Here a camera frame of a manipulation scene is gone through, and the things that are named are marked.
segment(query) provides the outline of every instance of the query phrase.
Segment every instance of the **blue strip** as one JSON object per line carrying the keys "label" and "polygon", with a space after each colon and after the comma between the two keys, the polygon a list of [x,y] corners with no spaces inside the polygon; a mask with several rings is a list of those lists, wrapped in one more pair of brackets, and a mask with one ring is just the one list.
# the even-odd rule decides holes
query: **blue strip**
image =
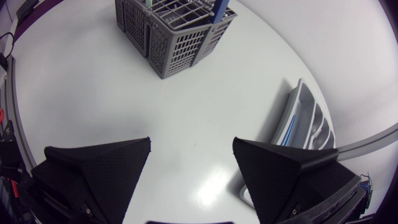
{"label": "blue strip", "polygon": [[292,118],[292,120],[290,121],[289,128],[287,129],[287,132],[286,132],[286,134],[285,134],[285,137],[284,137],[284,139],[282,140],[281,146],[286,146],[287,141],[289,140],[290,134],[292,133],[293,124],[294,124],[294,120],[295,120],[295,119],[296,119],[296,114],[293,115],[293,118]]}

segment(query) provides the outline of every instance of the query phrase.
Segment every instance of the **red part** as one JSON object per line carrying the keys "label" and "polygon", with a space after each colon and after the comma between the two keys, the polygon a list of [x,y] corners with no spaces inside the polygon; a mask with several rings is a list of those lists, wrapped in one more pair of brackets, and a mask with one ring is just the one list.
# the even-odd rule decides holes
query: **red part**
{"label": "red part", "polygon": [[18,198],[18,190],[17,190],[17,183],[15,183],[15,181],[10,180],[11,181],[11,185],[12,185],[12,191],[14,192],[14,196],[15,198]]}
{"label": "red part", "polygon": [[4,118],[4,112],[0,109],[0,123],[2,123],[2,119]]}

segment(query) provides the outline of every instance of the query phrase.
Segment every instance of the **black fabric cover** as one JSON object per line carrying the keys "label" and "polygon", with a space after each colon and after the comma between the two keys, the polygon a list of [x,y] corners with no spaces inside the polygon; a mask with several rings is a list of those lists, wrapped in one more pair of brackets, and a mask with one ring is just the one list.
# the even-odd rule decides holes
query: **black fabric cover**
{"label": "black fabric cover", "polygon": [[275,222],[300,175],[338,156],[336,149],[295,149],[238,138],[233,152],[261,223]]}
{"label": "black fabric cover", "polygon": [[82,174],[110,223],[122,223],[150,152],[150,139],[60,149],[46,147],[48,161]]}

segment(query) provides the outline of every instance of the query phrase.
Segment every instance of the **white tabletop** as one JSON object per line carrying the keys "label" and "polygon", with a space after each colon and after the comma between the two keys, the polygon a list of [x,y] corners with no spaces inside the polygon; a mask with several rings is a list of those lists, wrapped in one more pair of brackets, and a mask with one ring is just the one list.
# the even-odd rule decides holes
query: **white tabletop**
{"label": "white tabletop", "polygon": [[284,40],[240,3],[229,6],[238,17],[213,53],[165,80],[116,25],[114,1],[66,0],[44,14],[13,51],[36,162],[45,146],[150,136],[152,152],[124,223],[259,223],[232,190],[233,138],[269,141],[299,78],[327,106]]}

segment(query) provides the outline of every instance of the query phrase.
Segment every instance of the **grid basket wall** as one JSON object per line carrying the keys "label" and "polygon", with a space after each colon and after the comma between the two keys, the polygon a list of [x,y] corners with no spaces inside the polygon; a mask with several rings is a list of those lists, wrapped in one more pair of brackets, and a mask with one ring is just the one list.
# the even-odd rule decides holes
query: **grid basket wall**
{"label": "grid basket wall", "polygon": [[[187,0],[168,0],[181,7],[184,5],[180,2],[184,1],[190,4]],[[163,2],[165,0],[154,0],[153,6]],[[149,9],[145,0],[115,0],[115,6],[118,26],[142,56],[148,56],[151,67],[160,78],[191,67],[210,54],[236,17],[236,13],[228,8],[221,22],[199,24],[197,21],[184,29],[173,30],[172,23],[166,24],[161,16],[165,12],[156,13],[155,7]]]}

